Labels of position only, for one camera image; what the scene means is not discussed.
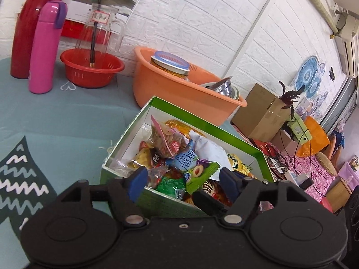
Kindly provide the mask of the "red lion snack bag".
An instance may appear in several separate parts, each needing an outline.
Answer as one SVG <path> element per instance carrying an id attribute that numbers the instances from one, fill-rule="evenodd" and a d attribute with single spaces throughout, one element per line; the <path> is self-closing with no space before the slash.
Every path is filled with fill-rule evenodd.
<path id="1" fill-rule="evenodd" d="M 232 202 L 226 196 L 219 182 L 209 179 L 204 182 L 202 190 L 223 205 L 232 206 Z"/>

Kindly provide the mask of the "yellow egg cake bag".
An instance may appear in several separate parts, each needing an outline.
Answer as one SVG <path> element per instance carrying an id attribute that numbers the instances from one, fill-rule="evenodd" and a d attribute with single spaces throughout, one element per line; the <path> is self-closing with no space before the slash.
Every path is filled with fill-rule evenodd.
<path id="1" fill-rule="evenodd" d="M 255 178 L 255 176 L 251 172 L 252 168 L 246 166 L 246 164 L 244 164 L 236 154 L 227 154 L 227 157 L 233 171 L 238 171 L 246 175 L 247 177 Z"/>

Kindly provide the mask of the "small yellow snack packet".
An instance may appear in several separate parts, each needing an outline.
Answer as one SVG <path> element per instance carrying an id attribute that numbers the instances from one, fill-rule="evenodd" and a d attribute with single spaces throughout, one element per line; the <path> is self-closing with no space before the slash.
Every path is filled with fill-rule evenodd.
<path id="1" fill-rule="evenodd" d="M 139 144 L 139 151 L 134 156 L 133 159 L 131 159 L 128 162 L 128 167 L 131 169 L 137 169 L 140 166 L 144 166 L 147 169 L 153 168 L 152 163 L 152 156 L 151 156 L 151 149 L 153 148 L 153 145 L 148 143 L 147 141 L 141 141 Z"/>

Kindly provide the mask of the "white snack bag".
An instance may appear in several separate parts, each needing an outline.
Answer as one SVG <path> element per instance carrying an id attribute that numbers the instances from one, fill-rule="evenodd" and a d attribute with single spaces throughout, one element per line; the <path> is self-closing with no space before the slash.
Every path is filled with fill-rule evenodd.
<path id="1" fill-rule="evenodd" d="M 226 151 L 214 141 L 193 130 L 189 132 L 189 137 L 195 143 L 195 153 L 200 159 L 216 162 L 220 165 L 218 170 L 210 177 L 211 180 L 219 182 L 221 168 L 231 169 L 231 164 Z"/>

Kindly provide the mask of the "pink nut snack bag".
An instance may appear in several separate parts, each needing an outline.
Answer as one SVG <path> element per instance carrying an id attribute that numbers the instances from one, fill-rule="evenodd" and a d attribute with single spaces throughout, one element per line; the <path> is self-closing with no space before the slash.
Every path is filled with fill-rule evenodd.
<path id="1" fill-rule="evenodd" d="M 150 141 L 162 158 L 174 158 L 189 143 L 179 130 L 159 122 L 154 116 L 151 116 Z"/>

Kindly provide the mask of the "brown cardboard box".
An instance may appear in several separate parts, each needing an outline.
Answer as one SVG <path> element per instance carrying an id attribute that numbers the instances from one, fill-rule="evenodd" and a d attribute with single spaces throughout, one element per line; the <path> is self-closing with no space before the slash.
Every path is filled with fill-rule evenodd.
<path id="1" fill-rule="evenodd" d="M 259 84 L 246 97 L 247 106 L 238 109 L 231 122 L 248 138 L 269 142 L 290 118 L 282 101 Z"/>

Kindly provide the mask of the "orange jelly snack packet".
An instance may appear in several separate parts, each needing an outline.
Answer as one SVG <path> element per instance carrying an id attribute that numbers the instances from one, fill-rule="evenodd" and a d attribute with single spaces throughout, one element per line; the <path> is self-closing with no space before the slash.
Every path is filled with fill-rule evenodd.
<path id="1" fill-rule="evenodd" d="M 167 120 L 165 122 L 165 125 L 170 128 L 174 128 L 174 129 L 178 130 L 180 133 L 183 134 L 183 136 L 185 136 L 189 140 L 190 140 L 191 132 L 204 137 L 204 134 L 202 134 L 198 130 L 190 127 L 189 125 L 187 125 L 179 120 L 175 120 L 175 119 Z"/>

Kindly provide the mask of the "orange plastic bag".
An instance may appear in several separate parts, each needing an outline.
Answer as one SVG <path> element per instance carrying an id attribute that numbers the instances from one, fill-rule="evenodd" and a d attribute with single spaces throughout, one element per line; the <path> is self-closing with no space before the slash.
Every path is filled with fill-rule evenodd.
<path id="1" fill-rule="evenodd" d="M 330 144 L 330 140 L 328 139 L 326 132 L 314 118 L 307 116 L 304 123 L 309 129 L 312 139 L 304 143 L 297 150 L 296 156 L 298 157 L 314 156 Z"/>

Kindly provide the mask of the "steel bowl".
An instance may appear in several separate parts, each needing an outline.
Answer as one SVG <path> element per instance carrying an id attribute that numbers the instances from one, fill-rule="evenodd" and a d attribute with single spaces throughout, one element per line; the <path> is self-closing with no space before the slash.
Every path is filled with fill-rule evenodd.
<path id="1" fill-rule="evenodd" d="M 220 95 L 237 100 L 239 99 L 240 93 L 236 87 L 232 86 L 231 80 L 232 76 L 228 76 L 220 81 L 204 83 L 201 86 L 205 87 L 206 89 L 215 91 Z"/>

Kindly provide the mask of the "dark purple plant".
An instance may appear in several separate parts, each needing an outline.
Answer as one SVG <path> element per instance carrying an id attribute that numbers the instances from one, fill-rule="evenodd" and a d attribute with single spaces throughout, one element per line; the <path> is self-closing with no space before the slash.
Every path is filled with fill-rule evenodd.
<path id="1" fill-rule="evenodd" d="M 279 97 L 279 99 L 284 104 L 281 109 L 289 109 L 290 119 L 292 120 L 295 117 L 295 108 L 293 107 L 293 103 L 305 91 L 305 85 L 302 85 L 298 90 L 286 91 L 286 86 L 284 83 L 279 81 L 279 84 L 282 86 L 282 95 Z"/>

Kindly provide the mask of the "lidded container blue lid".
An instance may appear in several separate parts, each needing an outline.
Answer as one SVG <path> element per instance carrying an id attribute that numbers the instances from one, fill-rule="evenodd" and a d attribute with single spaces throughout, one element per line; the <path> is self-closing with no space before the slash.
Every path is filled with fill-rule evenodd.
<path id="1" fill-rule="evenodd" d="M 190 64 L 186 60 L 168 52 L 156 51 L 151 56 L 151 64 L 183 79 L 187 79 L 190 72 Z"/>

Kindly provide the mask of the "red plastic basket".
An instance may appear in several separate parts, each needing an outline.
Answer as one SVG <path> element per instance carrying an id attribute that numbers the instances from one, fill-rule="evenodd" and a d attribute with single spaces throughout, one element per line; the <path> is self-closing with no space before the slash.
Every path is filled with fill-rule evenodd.
<path id="1" fill-rule="evenodd" d="M 125 68 L 118 57 L 95 51 L 95 62 L 90 63 L 90 50 L 68 49 L 60 55 L 65 65 L 66 78 L 76 86 L 96 89 L 109 85 L 115 74 Z"/>

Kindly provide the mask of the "pink thermos bottle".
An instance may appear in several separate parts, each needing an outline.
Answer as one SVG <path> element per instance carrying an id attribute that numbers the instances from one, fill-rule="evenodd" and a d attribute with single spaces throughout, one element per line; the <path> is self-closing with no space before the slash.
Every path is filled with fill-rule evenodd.
<path id="1" fill-rule="evenodd" d="M 28 89 L 34 94 L 51 91 L 58 45 L 68 7 L 62 1 L 47 2 L 39 13 L 28 77 Z"/>

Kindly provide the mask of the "red thermos jug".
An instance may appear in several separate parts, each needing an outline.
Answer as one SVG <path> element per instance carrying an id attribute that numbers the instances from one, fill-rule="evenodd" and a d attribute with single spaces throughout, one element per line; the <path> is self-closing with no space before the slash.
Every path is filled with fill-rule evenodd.
<path id="1" fill-rule="evenodd" d="M 26 0 L 18 16 L 10 66 L 10 74 L 15 78 L 28 78 L 33 38 L 39 13 L 48 1 L 52 0 Z"/>

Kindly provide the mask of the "wall air conditioner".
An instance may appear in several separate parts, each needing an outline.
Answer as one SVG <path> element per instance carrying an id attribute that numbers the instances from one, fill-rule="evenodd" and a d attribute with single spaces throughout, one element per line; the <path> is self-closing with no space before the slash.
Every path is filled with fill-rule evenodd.
<path id="1" fill-rule="evenodd" d="M 334 0 L 343 10 L 339 15 L 337 28 L 339 34 L 335 42 L 339 51 L 343 73 L 350 78 L 358 77 L 358 0 Z"/>

